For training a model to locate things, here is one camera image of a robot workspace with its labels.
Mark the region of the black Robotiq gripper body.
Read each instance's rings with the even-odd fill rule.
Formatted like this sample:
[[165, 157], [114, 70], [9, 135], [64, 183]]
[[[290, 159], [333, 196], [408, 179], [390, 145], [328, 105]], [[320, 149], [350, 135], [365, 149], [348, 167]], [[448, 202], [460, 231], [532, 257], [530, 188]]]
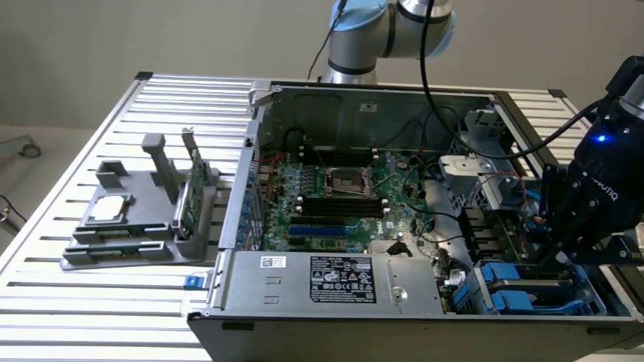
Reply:
[[642, 217], [642, 119], [621, 107], [598, 115], [568, 172], [581, 178], [577, 202], [597, 203], [574, 236], [602, 238], [633, 229]]

